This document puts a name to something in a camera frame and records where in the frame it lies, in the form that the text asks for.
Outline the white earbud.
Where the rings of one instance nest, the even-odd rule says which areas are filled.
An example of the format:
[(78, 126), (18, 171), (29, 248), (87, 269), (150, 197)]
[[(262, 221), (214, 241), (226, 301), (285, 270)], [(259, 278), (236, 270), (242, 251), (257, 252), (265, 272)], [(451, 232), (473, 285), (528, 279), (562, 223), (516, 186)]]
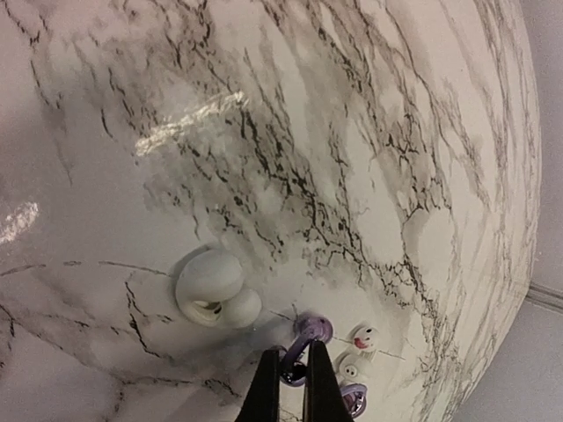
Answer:
[(366, 382), (373, 375), (373, 366), (358, 354), (345, 353), (336, 365), (336, 375), (341, 382)]
[(352, 346), (362, 353), (373, 353), (377, 349), (380, 333), (372, 326), (362, 324), (355, 328), (351, 334)]

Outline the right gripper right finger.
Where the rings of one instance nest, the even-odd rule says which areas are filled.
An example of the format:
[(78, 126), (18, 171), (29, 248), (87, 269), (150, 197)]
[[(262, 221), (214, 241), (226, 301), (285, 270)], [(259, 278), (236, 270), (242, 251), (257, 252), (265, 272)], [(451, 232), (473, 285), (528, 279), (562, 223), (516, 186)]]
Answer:
[(303, 421), (345, 422), (347, 411), (325, 343), (313, 340), (309, 345), (303, 397)]

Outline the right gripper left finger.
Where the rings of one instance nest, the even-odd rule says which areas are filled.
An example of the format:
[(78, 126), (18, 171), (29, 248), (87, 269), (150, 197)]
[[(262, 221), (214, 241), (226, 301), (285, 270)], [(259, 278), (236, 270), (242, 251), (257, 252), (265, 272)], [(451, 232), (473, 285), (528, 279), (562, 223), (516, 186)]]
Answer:
[(279, 348), (271, 348), (261, 354), (236, 422), (279, 421), (280, 351)]

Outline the white earbud charging case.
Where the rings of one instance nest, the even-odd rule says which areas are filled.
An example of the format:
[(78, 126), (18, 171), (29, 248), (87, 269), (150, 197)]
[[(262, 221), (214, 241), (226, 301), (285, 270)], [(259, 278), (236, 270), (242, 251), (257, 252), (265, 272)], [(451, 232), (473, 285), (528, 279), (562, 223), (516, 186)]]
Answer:
[(177, 278), (174, 295), (179, 311), (206, 326), (242, 329), (259, 317), (259, 294), (245, 285), (237, 257), (223, 248), (190, 258)]

